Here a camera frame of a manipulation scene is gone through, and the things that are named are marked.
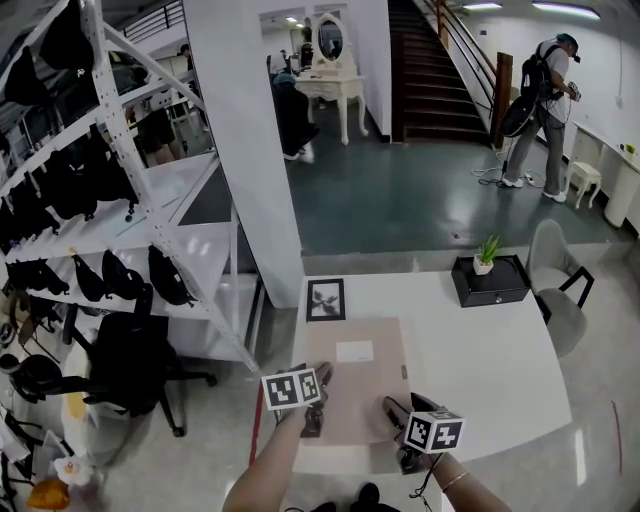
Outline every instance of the dark green floor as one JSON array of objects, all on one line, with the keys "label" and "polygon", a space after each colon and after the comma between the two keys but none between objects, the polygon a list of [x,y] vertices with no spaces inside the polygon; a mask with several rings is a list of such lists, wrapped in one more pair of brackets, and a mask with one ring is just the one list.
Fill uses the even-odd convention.
[{"label": "dark green floor", "polygon": [[[596,204],[589,210],[583,199],[575,211],[574,195],[559,205],[527,185],[479,185],[471,169],[500,165],[489,148],[382,144],[373,130],[360,135],[353,107],[345,147],[333,104],[314,117],[321,129],[313,142],[315,163],[287,163],[303,255],[469,248],[491,234],[504,246],[522,246],[546,217],[560,223],[569,243],[632,240],[607,224]],[[546,149],[535,144],[525,167],[544,176],[545,161]]]}]

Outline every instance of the oval mirror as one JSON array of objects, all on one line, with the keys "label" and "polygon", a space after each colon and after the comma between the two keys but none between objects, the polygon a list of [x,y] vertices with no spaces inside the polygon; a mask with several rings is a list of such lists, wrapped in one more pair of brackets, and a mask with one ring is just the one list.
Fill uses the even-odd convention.
[{"label": "oval mirror", "polygon": [[320,26],[318,46],[322,55],[328,60],[336,60],[342,53],[343,39],[340,27],[333,21],[325,21]]}]

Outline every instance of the ceiling light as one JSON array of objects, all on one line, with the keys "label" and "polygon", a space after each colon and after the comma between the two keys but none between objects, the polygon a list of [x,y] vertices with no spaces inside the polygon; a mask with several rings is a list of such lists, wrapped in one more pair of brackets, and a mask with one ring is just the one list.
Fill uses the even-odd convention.
[{"label": "ceiling light", "polygon": [[490,9],[502,9],[502,4],[483,2],[481,4],[465,4],[462,7],[470,11],[488,11]]},{"label": "ceiling light", "polygon": [[600,15],[591,7],[580,7],[577,5],[569,4],[556,4],[550,2],[533,2],[533,5],[543,11],[563,12],[565,14],[574,14],[576,16],[582,16],[584,18],[591,18],[592,20],[599,20]]}]

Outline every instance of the framed picture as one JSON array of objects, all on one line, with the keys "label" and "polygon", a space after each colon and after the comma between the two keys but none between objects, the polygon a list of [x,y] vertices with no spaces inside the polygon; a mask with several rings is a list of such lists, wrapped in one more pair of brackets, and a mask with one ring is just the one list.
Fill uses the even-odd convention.
[{"label": "framed picture", "polygon": [[307,322],[346,318],[342,279],[322,279],[307,284]]}]

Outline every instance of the white pot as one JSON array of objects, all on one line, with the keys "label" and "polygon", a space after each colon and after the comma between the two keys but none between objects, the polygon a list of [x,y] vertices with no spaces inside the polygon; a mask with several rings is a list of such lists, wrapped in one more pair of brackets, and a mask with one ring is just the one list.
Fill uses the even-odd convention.
[{"label": "white pot", "polygon": [[479,276],[486,276],[493,269],[493,261],[488,265],[485,265],[480,261],[480,255],[476,254],[473,257],[473,270],[476,271],[476,274]]}]

